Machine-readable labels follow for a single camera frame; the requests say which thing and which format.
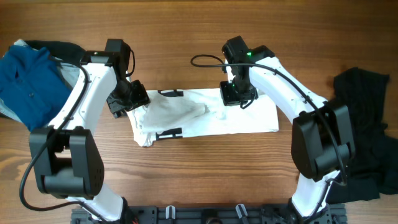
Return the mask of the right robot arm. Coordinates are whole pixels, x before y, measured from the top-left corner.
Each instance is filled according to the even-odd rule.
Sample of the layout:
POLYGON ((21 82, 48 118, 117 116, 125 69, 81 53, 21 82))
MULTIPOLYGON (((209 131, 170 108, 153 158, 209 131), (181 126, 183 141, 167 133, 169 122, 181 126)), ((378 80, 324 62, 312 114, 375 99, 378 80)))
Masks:
POLYGON ((248 107, 263 91, 292 124, 291 155, 299 171, 290 203, 301 222, 318 218, 333 185, 346 186, 346 167, 356 154, 348 107, 326 100, 294 78, 275 53, 243 41, 221 49, 223 70, 233 76, 222 89, 226 106, 248 107))

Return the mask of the white t-shirt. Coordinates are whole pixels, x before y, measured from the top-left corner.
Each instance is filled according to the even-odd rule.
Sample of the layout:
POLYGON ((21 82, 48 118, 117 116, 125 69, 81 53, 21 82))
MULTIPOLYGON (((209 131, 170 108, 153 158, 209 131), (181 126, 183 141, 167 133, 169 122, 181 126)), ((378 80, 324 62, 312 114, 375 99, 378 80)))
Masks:
POLYGON ((127 112, 133 140, 149 147, 164 139, 279 130, 275 103, 263 92, 246 109, 225 106, 218 88, 148 90, 150 103, 127 112))

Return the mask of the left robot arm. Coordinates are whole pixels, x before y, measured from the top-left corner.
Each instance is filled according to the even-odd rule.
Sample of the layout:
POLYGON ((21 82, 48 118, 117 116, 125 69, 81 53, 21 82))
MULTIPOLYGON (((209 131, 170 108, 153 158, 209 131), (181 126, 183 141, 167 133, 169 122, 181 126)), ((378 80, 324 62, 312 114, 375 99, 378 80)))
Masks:
POLYGON ((87 51, 76 64, 80 77, 61 111, 46 128, 29 138, 32 160, 22 177, 19 198, 29 210, 47 212, 79 206, 95 223, 138 223, 126 199, 104 183, 104 164, 93 138, 101 107, 113 113, 131 111, 149 103, 140 81, 127 80, 132 50, 87 51), (30 172, 42 194, 64 202, 36 207, 25 198, 30 172))

